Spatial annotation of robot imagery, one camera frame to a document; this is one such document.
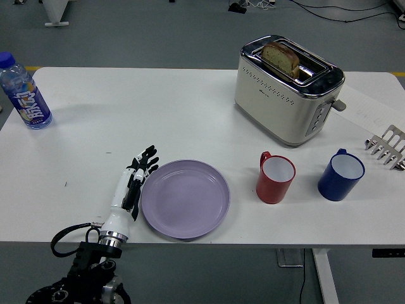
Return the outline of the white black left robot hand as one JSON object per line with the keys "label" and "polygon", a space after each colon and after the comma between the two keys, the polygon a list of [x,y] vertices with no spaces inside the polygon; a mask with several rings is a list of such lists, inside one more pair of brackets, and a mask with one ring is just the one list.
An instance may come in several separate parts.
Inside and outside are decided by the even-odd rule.
{"label": "white black left robot hand", "polygon": [[100,243],[118,247],[129,239],[130,224],[136,221],[139,214],[142,187],[159,167],[156,153],[155,146],[146,148],[121,174],[111,203],[110,216],[100,230]]}

